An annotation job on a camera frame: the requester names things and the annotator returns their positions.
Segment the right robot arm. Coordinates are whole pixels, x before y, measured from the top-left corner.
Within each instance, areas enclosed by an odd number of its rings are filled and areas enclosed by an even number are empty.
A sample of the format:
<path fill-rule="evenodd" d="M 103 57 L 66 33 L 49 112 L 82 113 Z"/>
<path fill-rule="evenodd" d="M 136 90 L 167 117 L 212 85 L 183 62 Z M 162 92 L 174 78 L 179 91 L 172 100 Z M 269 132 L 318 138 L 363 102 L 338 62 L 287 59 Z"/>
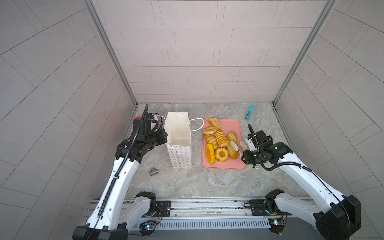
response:
<path fill-rule="evenodd" d="M 274 143 L 264 131 L 256 133 L 252 127 L 249 130 L 242 162 L 268 172 L 283 170 L 313 200 L 306 202 L 275 189 L 266 194 L 264 201 L 250 200 L 244 204 L 254 216 L 263 212 L 282 217 L 291 214 L 311 224 L 326 240 L 348 240 L 361 228 L 361 203 L 356 197 L 346 196 L 322 180 L 286 144 Z"/>

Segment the white paper bag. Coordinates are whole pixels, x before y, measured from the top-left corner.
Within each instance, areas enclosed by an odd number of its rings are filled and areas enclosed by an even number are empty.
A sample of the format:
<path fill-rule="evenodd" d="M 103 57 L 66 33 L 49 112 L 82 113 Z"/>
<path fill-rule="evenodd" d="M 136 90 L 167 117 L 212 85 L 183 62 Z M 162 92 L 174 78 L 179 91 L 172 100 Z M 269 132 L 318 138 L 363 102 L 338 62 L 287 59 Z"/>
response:
<path fill-rule="evenodd" d="M 196 130 L 191 130 L 192 121 L 201 121 Z M 165 122 L 167 136 L 167 149 L 173 168 L 192 167 L 192 132 L 199 131 L 204 126 L 204 119 L 189 119 L 187 112 L 168 112 Z"/>

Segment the long baguette bread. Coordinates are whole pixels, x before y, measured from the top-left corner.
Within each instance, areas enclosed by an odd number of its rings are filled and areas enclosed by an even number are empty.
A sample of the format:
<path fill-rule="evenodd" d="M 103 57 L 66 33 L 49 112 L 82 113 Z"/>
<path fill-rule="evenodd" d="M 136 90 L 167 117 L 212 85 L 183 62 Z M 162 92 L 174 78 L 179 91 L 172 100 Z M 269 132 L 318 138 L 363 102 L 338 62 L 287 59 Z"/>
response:
<path fill-rule="evenodd" d="M 231 159 L 236 160 L 239 157 L 239 152 L 236 152 L 230 144 L 227 146 L 227 150 Z"/>

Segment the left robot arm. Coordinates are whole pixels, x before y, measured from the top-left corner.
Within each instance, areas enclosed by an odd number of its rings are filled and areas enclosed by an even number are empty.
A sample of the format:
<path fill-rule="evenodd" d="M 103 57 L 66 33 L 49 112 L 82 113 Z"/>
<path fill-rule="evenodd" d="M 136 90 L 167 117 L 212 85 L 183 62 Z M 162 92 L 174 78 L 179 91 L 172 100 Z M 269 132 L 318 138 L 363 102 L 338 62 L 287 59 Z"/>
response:
<path fill-rule="evenodd" d="M 74 240 L 126 240 L 130 229 L 143 215 L 157 212 L 154 193 L 140 192 L 133 203 L 122 212 L 122 206 L 144 155 L 154 147 L 167 143 L 164 118 L 149 113 L 145 106 L 139 118 L 133 120 L 132 135 L 117 147 L 110 178 L 98 205 L 83 226 L 77 226 Z"/>

